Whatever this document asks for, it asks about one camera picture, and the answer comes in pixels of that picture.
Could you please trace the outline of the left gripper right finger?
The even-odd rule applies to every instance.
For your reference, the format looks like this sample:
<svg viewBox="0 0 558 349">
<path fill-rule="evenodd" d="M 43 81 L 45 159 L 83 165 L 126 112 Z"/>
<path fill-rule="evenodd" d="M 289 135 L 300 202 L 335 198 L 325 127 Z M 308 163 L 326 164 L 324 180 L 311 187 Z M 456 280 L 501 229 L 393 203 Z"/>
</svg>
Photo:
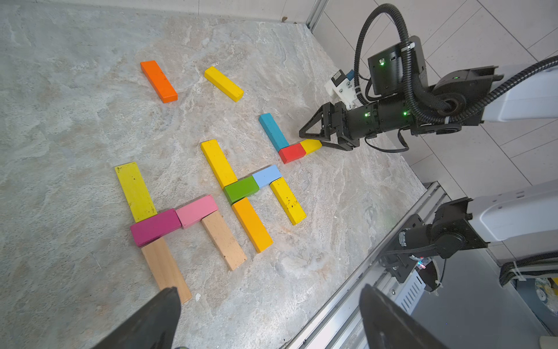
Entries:
<svg viewBox="0 0 558 349">
<path fill-rule="evenodd" d="M 369 284 L 364 286 L 360 293 L 359 309 L 370 348 L 446 347 L 376 287 Z"/>
</svg>

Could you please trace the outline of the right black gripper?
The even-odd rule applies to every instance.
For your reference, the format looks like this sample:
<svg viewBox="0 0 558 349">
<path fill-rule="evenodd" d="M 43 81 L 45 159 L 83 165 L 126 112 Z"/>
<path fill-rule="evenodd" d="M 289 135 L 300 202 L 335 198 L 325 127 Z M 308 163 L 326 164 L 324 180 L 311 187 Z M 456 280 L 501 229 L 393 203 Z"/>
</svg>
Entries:
<svg viewBox="0 0 558 349">
<path fill-rule="evenodd" d="M 401 151 L 407 151 L 409 146 L 401 132 L 410 129 L 413 124 L 415 121 L 409 108 L 398 98 L 386 98 L 351 110 L 346 109 L 344 103 L 334 105 L 328 102 L 299 130 L 299 136 L 302 139 L 321 140 L 324 147 L 351 151 L 359 147 L 362 140 L 367 143 L 382 133 L 396 130 Z M 312 133 L 310 130 L 314 126 L 319 126 L 319 129 Z M 332 130 L 337 143 L 325 141 L 331 139 Z"/>
</svg>

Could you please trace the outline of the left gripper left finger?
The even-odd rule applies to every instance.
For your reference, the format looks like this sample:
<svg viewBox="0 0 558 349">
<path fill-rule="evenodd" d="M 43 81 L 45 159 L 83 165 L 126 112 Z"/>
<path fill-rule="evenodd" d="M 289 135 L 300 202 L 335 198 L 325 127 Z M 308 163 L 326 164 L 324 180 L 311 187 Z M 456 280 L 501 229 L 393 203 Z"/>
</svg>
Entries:
<svg viewBox="0 0 558 349">
<path fill-rule="evenodd" d="M 178 290 L 167 287 L 94 348 L 172 348 L 180 314 Z"/>
</svg>

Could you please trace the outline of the yellow block small horizontal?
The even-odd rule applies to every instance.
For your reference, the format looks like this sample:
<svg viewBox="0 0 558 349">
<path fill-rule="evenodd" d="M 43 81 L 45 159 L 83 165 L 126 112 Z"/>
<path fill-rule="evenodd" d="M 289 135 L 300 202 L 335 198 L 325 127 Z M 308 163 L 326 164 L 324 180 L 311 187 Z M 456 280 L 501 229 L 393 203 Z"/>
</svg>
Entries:
<svg viewBox="0 0 558 349">
<path fill-rule="evenodd" d="M 306 154 L 311 154 L 317 151 L 318 149 L 322 148 L 323 146 L 321 141 L 314 140 L 314 139 L 305 139 L 300 142 L 300 145 L 305 150 Z"/>
</svg>

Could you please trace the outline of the red block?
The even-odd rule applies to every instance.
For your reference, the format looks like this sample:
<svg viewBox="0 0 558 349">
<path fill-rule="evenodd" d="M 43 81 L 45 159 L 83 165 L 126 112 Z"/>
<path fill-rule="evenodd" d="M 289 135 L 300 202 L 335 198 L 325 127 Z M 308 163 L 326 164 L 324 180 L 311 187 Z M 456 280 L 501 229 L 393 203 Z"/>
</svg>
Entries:
<svg viewBox="0 0 558 349">
<path fill-rule="evenodd" d="M 307 152 L 305 151 L 304 147 L 300 143 L 298 143 L 280 149 L 278 154 L 282 162 L 284 164 L 288 164 L 292 161 L 296 161 L 298 159 L 305 157 L 307 155 Z"/>
</svg>

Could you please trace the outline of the tan wooden block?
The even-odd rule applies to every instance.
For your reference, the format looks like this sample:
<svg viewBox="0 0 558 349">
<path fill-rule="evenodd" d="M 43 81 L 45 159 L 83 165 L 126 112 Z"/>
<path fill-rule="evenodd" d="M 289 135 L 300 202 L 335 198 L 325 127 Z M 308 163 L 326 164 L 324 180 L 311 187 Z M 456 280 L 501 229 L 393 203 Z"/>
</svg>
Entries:
<svg viewBox="0 0 558 349">
<path fill-rule="evenodd" d="M 141 252 L 160 290 L 167 287 L 176 287 L 181 304 L 192 298 L 192 294 L 164 238 L 159 238 L 145 245 L 141 248 Z"/>
<path fill-rule="evenodd" d="M 216 248 L 230 270 L 237 269 L 247 257 L 219 211 L 212 212 L 201 220 Z"/>
</svg>

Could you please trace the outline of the teal block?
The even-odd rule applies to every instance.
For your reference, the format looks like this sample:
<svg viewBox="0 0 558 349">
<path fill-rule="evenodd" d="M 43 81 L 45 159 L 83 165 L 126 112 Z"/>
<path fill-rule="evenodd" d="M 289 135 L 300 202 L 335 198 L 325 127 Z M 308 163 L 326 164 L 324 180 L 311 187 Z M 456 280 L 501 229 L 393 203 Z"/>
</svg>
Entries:
<svg viewBox="0 0 558 349">
<path fill-rule="evenodd" d="M 281 132 L 280 127 L 270 113 L 261 115 L 259 121 L 277 152 L 289 147 L 283 132 Z"/>
</svg>

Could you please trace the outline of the light blue block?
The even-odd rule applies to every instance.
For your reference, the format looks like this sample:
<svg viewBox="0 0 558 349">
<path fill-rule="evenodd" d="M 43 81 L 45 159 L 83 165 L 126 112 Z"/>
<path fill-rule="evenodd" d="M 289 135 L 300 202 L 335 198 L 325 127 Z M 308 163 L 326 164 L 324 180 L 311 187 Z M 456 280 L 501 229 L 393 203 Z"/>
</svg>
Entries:
<svg viewBox="0 0 558 349">
<path fill-rule="evenodd" d="M 264 169 L 255 172 L 252 177 L 259 188 L 264 188 L 265 186 L 270 185 L 270 183 L 281 178 L 282 174 L 276 165 L 270 165 L 269 167 L 265 167 Z"/>
</svg>

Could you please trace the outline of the yellow block short vertical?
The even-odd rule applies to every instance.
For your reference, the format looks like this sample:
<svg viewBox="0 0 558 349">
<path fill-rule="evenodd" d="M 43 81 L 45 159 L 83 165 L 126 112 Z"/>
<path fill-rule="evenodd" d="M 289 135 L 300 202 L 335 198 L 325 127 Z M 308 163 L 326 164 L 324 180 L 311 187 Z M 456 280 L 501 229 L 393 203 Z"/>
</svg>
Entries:
<svg viewBox="0 0 558 349">
<path fill-rule="evenodd" d="M 299 224 L 307 217 L 305 211 L 302 209 L 302 206 L 283 177 L 270 183 L 270 187 L 292 225 Z"/>
</svg>

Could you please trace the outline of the magenta block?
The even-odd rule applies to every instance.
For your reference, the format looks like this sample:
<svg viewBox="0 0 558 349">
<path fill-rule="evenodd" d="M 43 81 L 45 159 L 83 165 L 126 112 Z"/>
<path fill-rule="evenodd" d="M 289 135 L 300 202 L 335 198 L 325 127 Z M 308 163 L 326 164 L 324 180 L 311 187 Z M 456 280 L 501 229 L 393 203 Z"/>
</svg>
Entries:
<svg viewBox="0 0 558 349">
<path fill-rule="evenodd" d="M 135 244 L 138 247 L 145 245 L 170 234 L 182 224 L 175 209 L 169 209 L 151 218 L 137 222 L 130 227 Z"/>
</svg>

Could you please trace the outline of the green block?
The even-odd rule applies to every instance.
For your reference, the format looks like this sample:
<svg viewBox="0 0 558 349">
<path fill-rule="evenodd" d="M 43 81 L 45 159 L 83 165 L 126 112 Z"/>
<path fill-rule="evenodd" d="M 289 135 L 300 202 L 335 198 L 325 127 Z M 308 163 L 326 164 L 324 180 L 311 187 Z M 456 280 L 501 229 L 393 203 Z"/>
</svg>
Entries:
<svg viewBox="0 0 558 349">
<path fill-rule="evenodd" d="M 234 203 L 257 193 L 259 189 L 260 187 L 258 186 L 254 177 L 248 176 L 242 180 L 225 186 L 223 191 L 229 204 L 233 205 Z"/>
</svg>

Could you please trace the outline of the pink block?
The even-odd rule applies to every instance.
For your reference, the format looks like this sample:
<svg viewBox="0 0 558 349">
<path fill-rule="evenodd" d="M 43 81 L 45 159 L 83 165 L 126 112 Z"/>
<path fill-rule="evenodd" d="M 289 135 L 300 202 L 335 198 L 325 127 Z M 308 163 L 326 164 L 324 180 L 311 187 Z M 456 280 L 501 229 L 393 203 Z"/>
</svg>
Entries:
<svg viewBox="0 0 558 349">
<path fill-rule="evenodd" d="M 185 206 L 176 209 L 182 228 L 186 229 L 200 222 L 205 217 L 218 210 L 212 195 L 203 196 Z"/>
</svg>

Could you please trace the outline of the yellow block diagonal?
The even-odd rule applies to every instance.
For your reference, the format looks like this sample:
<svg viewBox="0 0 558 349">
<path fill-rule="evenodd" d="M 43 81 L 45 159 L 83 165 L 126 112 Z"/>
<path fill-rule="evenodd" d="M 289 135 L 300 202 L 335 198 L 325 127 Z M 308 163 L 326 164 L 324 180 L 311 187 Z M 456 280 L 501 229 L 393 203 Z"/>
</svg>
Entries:
<svg viewBox="0 0 558 349">
<path fill-rule="evenodd" d="M 206 69 L 204 77 L 236 103 L 244 96 L 244 91 L 214 66 Z"/>
</svg>

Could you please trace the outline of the orange block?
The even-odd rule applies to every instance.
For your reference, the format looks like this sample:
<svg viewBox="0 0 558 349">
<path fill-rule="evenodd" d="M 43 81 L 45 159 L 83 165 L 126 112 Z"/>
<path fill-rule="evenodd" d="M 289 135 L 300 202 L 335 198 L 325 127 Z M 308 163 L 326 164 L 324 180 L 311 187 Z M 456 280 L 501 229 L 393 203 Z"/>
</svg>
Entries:
<svg viewBox="0 0 558 349">
<path fill-rule="evenodd" d="M 248 198 L 234 203 L 232 210 L 239 219 L 257 253 L 265 251 L 273 244 L 270 234 L 267 232 Z"/>
<path fill-rule="evenodd" d="M 178 94 L 156 61 L 141 62 L 140 67 L 163 103 L 178 100 Z"/>
</svg>

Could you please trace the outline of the orange block top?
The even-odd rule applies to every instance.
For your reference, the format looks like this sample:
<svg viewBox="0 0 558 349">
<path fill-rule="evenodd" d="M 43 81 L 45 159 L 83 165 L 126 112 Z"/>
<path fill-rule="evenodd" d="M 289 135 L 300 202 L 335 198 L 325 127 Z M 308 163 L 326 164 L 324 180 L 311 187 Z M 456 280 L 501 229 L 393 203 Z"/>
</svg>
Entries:
<svg viewBox="0 0 558 349">
<path fill-rule="evenodd" d="M 178 94 L 156 61 L 141 62 L 140 67 L 163 103 L 178 100 Z"/>
</svg>

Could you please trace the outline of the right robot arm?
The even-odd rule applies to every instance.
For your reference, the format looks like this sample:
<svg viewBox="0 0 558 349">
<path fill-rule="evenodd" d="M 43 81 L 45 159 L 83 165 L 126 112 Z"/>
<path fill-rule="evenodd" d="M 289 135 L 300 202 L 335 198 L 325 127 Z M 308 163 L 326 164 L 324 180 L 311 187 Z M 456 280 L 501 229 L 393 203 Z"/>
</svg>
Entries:
<svg viewBox="0 0 558 349">
<path fill-rule="evenodd" d="M 412 135 L 449 135 L 465 126 L 557 116 L 557 58 L 527 68 L 495 66 L 455 71 L 426 87 L 419 73 L 403 75 L 396 90 L 360 107 L 326 103 L 300 129 L 303 139 L 321 141 L 351 151 L 361 141 L 395 130 Z M 434 220 L 399 235 L 392 249 L 382 253 L 447 259 L 460 250 L 483 249 L 488 244 L 557 228 L 557 182 L 524 190 L 443 204 Z"/>
</svg>

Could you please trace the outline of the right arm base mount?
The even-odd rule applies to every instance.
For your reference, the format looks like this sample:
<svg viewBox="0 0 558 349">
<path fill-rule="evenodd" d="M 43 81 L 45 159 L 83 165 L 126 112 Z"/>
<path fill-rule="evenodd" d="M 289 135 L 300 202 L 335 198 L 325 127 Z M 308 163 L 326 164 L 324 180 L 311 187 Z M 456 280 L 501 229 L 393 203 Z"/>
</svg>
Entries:
<svg viewBox="0 0 558 349">
<path fill-rule="evenodd" d="M 415 269 L 418 260 L 435 255 L 439 238 L 437 227 L 425 223 L 418 214 L 412 214 L 380 252 L 380 265 L 402 284 Z"/>
</svg>

